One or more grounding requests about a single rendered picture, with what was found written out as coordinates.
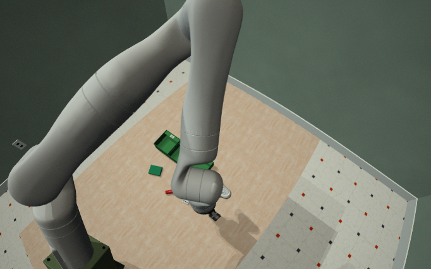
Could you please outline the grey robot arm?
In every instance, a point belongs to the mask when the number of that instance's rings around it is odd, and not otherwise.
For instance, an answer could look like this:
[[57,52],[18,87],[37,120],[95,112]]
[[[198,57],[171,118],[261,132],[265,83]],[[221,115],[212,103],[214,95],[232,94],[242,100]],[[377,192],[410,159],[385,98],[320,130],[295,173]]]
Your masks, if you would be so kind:
[[152,35],[103,65],[39,145],[12,168],[9,193],[33,207],[62,269],[79,269],[94,254],[76,204],[73,173],[190,56],[171,190],[198,213],[208,213],[219,198],[231,197],[218,172],[191,166],[217,157],[224,94],[242,19],[241,0],[186,0]]

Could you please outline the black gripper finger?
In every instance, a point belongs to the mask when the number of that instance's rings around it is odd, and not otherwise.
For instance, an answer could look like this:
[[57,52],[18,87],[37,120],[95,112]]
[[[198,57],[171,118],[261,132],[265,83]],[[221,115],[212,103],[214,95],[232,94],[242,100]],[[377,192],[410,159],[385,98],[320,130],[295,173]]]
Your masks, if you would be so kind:
[[209,215],[209,217],[212,217],[212,219],[214,220],[214,221],[217,221],[220,217],[221,217],[221,215],[220,214],[218,214],[217,212],[215,212],[214,213],[214,211],[211,213],[212,215]]

